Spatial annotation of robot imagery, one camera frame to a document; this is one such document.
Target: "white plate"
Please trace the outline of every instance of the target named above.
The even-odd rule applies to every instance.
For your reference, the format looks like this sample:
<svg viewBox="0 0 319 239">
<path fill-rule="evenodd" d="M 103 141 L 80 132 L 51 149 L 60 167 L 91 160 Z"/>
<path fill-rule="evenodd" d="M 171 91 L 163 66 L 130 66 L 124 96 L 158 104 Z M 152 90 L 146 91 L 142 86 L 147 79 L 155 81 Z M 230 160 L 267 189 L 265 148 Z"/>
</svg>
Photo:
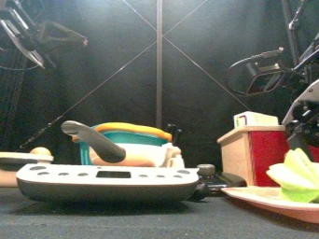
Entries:
<svg viewBox="0 0 319 239">
<path fill-rule="evenodd" d="M 43 160 L 52 162 L 54 156 L 35 153 L 0 152 L 0 161 L 2 159 L 36 160 L 36 161 Z"/>
<path fill-rule="evenodd" d="M 319 223 L 319 204 L 306 204 L 279 199 L 281 188 L 247 187 L 222 189 L 231 197 L 287 217 Z"/>
</svg>

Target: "black backdrop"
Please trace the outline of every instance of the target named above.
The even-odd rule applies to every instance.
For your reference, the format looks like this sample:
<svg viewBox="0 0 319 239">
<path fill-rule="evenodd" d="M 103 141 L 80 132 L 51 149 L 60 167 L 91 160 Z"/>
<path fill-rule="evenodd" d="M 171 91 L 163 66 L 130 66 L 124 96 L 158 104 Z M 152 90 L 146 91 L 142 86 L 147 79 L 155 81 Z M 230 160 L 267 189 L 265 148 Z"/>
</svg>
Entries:
<svg viewBox="0 0 319 239">
<path fill-rule="evenodd" d="M 23 151 L 43 146 L 56 163 L 80 163 L 79 148 L 60 130 L 64 120 L 90 126 L 110 121 L 156 126 L 158 1 L 39 2 L 43 11 L 36 20 L 59 22 L 87 36 L 88 46 L 67 52 L 56 70 L 24 73 L 2 150 L 16 150 L 64 115 Z M 303 19 L 307 24 L 302 22 L 307 28 L 299 32 L 301 49 L 318 31 L 310 17 L 318 9 L 314 2 Z M 291 11 L 297 6 L 298 1 L 291 1 Z M 162 12 L 162 127 L 175 123 L 183 130 L 179 147 L 187 166 L 209 162 L 222 169 L 217 140 L 234 128 L 234 115 L 251 110 L 282 120 L 291 105 L 285 89 L 250 98 L 226 89 L 230 65 L 263 51 L 283 47 L 286 65 L 293 67 L 281 1 L 163 0 Z"/>
</svg>

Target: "gray handle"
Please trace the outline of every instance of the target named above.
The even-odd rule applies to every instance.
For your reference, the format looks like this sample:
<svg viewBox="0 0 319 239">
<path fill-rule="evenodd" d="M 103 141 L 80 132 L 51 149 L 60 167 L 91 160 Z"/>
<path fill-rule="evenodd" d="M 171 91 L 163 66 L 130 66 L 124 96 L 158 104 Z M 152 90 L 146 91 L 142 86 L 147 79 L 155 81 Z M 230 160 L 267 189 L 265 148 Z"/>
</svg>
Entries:
<svg viewBox="0 0 319 239">
<path fill-rule="evenodd" d="M 76 136 L 95 149 L 99 157 L 106 162 L 120 162 L 126 157 L 124 148 L 110 141 L 102 133 L 78 121 L 68 120 L 62 124 L 66 134 Z"/>
</svg>

